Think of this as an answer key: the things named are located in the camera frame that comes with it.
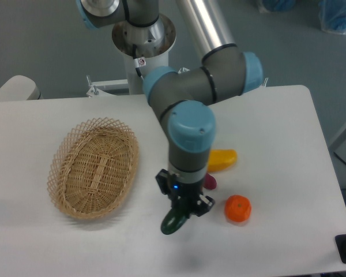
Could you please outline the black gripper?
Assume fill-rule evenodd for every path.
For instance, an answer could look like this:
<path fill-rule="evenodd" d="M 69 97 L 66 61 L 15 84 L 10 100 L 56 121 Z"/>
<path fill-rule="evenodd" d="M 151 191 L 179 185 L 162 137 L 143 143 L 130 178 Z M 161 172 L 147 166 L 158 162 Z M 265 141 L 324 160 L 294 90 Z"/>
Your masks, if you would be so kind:
<path fill-rule="evenodd" d="M 208 213 L 215 204 L 213 198 L 203 195 L 204 178 L 185 183 L 179 181 L 176 174 L 170 174 L 165 169 L 161 169 L 155 178 L 162 194 L 171 201 L 172 209 L 183 209 L 184 212 L 193 212 L 200 217 Z"/>

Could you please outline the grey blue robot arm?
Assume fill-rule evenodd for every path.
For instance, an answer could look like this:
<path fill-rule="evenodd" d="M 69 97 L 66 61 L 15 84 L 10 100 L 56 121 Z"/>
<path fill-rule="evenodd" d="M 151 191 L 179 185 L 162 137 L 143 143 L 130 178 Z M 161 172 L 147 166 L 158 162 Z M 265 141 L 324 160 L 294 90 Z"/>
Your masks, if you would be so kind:
<path fill-rule="evenodd" d="M 238 49 L 216 1 L 178 1 L 193 37 L 201 67 L 178 73 L 159 63 L 144 69 L 141 59 L 163 53 L 168 32 L 158 1 L 77 1 L 88 28 L 121 25 L 122 43 L 132 57 L 136 77 L 168 143 L 168 169 L 156 179 L 171 200 L 171 212 L 201 216 L 214 205 L 202 188 L 216 121 L 210 105 L 258 88 L 262 65 Z"/>

